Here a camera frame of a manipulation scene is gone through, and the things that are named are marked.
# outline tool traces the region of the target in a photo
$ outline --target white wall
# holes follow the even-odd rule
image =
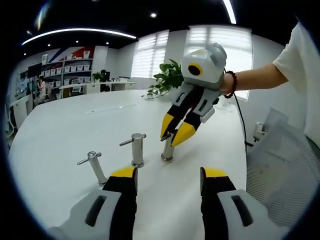
[[[258,69],[272,63],[284,46],[264,37],[253,35],[253,68]],[[244,118],[247,141],[252,138],[256,122],[264,122],[271,108],[289,116],[288,123],[303,129],[306,119],[306,96],[298,94],[293,85],[287,82],[272,89],[251,90],[248,101],[238,100]]]
[[[119,57],[119,50],[109,48],[104,69],[107,72],[110,72],[110,79],[116,79],[118,77],[118,57]]]
[[[132,63],[136,49],[136,42],[125,46],[118,51],[117,75],[118,77],[131,77]]]
[[[105,69],[107,54],[108,54],[107,46],[95,46],[92,66],[91,66],[91,72],[93,74],[96,72],[100,72],[102,69]]]
[[[175,60],[178,64],[185,53],[188,30],[169,32],[168,42],[166,44],[164,62],[171,63],[169,59]]]

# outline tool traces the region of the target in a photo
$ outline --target white cabinet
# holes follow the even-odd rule
[[[136,89],[135,83],[126,83],[125,84],[125,90],[132,90],[132,89]]]
[[[87,84],[86,94],[96,94],[100,93],[100,84]]]

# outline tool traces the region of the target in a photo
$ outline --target mesh chair back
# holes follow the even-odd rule
[[[320,151],[302,130],[279,121],[247,154],[246,191],[279,226],[292,227],[320,185]]]

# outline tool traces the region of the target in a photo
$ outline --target metal peg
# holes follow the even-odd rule
[[[101,152],[90,151],[90,152],[88,152],[86,159],[81,160],[81,161],[77,162],[76,164],[81,165],[81,164],[84,164],[89,161],[90,165],[94,171],[94,174],[95,174],[96,178],[98,179],[99,185],[103,186],[107,182],[107,179],[104,175],[104,172],[101,169],[101,166],[100,166],[100,163],[98,160],[98,157],[101,157],[101,155],[102,155]]]
[[[143,139],[147,137],[146,134],[134,133],[130,140],[120,143],[120,147],[132,143],[132,162],[134,167],[141,168],[145,165],[143,157]]]
[[[163,153],[161,154],[161,159],[165,163],[171,163],[173,161],[174,150],[175,150],[175,147],[171,146],[173,137],[174,137],[174,134],[168,133],[166,136],[161,138],[161,142],[165,140]]]
[[[132,138],[131,139],[129,139],[129,140],[127,140],[127,141],[124,141],[124,142],[122,142],[122,143],[120,143],[119,145],[120,145],[120,147],[122,147],[122,146],[124,146],[124,145],[127,145],[127,144],[130,144],[130,143],[132,143],[133,141],[134,141],[134,138],[133,138],[133,135],[134,134],[132,134]],[[146,138],[147,137],[147,135],[144,133],[144,134],[142,134],[142,138]]]

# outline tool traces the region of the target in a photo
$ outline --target cylindrical metal post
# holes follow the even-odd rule
[[[174,135],[171,133],[168,133],[168,136],[169,137],[167,137],[165,140],[163,153],[161,154],[161,159],[165,163],[171,163],[173,161],[174,150],[175,150],[175,147],[171,146]]]
[[[100,152],[96,153],[95,151],[90,151],[90,152],[88,152],[87,156],[88,156],[89,162],[91,164],[91,167],[94,171],[94,174],[98,178],[99,184],[101,186],[103,186],[107,182],[107,179],[106,179],[104,172],[102,171],[100,163],[98,161],[98,157],[101,156],[101,153]]]
[[[143,157],[143,141],[146,137],[145,134],[141,133],[134,133],[132,134],[131,138],[132,142],[132,165],[141,168],[145,165],[144,157]]]

